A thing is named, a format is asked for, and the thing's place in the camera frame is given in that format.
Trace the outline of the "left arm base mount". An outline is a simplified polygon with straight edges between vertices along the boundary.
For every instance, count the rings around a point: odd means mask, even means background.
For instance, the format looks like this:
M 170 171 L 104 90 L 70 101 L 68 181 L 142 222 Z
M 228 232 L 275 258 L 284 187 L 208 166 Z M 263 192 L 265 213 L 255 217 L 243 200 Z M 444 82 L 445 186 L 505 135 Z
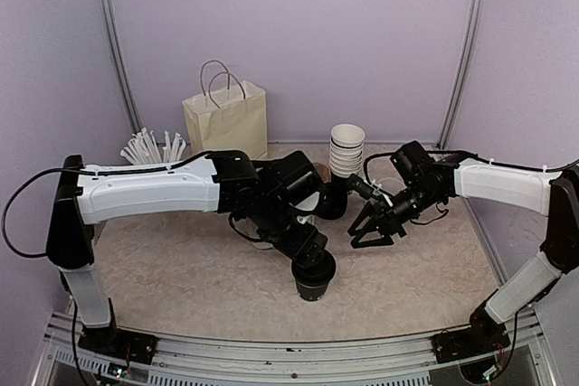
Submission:
M 78 345 L 83 350 L 127 362 L 150 365 L 153 362 L 158 339 L 124 329 L 85 328 Z

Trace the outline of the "black plastic cup lid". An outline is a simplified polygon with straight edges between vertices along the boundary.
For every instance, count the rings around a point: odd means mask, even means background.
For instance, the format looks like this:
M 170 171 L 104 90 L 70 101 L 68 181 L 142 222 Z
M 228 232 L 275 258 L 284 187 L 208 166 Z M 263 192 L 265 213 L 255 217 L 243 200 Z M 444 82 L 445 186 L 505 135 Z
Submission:
M 337 263 L 331 253 L 327 250 L 308 267 L 302 267 L 297 262 L 291 263 L 291 273 L 293 277 L 303 285 L 314 287 L 329 283 L 335 276 Z

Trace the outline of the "black paper coffee cup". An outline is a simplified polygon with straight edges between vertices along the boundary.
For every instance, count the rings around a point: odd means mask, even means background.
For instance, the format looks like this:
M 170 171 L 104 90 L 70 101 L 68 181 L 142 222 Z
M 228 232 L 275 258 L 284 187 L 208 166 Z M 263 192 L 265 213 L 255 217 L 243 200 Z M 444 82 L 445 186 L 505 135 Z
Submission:
M 307 302 L 316 302 L 326 294 L 330 280 L 307 282 L 297 279 L 295 283 L 301 299 Z

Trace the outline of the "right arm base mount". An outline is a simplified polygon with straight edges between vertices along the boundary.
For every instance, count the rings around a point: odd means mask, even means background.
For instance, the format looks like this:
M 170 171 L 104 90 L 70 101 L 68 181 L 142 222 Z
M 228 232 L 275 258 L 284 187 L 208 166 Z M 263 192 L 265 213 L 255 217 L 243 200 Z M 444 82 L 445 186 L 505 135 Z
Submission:
M 461 359 L 492 353 L 511 345 L 506 330 L 491 336 L 476 334 L 471 327 L 443 331 L 431 338 L 437 363 L 455 362 Z

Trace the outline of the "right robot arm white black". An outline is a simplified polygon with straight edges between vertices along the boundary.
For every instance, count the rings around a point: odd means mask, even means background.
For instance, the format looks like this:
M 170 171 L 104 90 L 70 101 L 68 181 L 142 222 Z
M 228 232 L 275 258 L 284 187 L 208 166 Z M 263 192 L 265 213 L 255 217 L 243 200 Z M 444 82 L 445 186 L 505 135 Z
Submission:
M 547 218 L 546 238 L 537 253 L 471 317 L 462 343 L 482 353 L 498 338 L 498 327 L 526 305 L 541 299 L 564 275 L 578 267 L 578 166 L 529 168 L 493 163 L 465 151 L 436 159 L 416 141 L 389 155 L 404 189 L 394 196 L 351 174 L 349 190 L 365 199 L 350 226 L 355 249 L 390 246 L 405 236 L 405 223 L 431 206 L 455 197 L 517 206 Z

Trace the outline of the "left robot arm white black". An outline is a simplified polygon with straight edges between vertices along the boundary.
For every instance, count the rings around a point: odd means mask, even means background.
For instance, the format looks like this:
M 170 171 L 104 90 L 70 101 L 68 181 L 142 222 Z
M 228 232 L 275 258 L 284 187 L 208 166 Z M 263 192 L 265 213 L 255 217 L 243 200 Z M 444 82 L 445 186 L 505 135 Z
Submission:
M 308 221 L 325 185 L 301 151 L 255 161 L 244 152 L 204 151 L 163 165 L 63 167 L 43 257 L 64 276 L 92 341 L 109 354 L 127 344 L 94 263 L 93 228 L 116 218 L 160 212 L 217 212 L 251 221 L 259 239 L 291 260 L 300 296 L 318 300 L 336 273 L 327 237 Z

